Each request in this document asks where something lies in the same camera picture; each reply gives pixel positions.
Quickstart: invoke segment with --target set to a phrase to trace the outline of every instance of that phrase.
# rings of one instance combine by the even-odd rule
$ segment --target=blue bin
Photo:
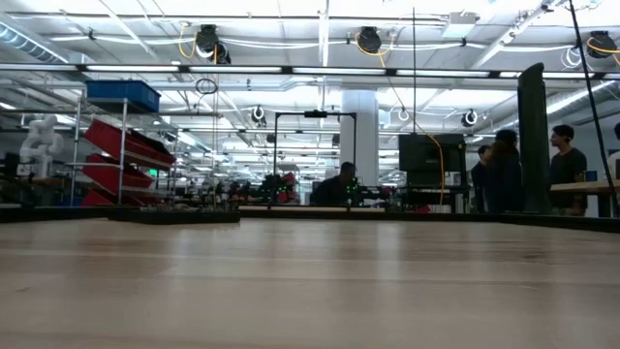
[[[127,98],[137,108],[129,112],[159,112],[159,98],[151,86],[140,80],[91,80],[86,82],[86,98],[106,111],[121,112]]]

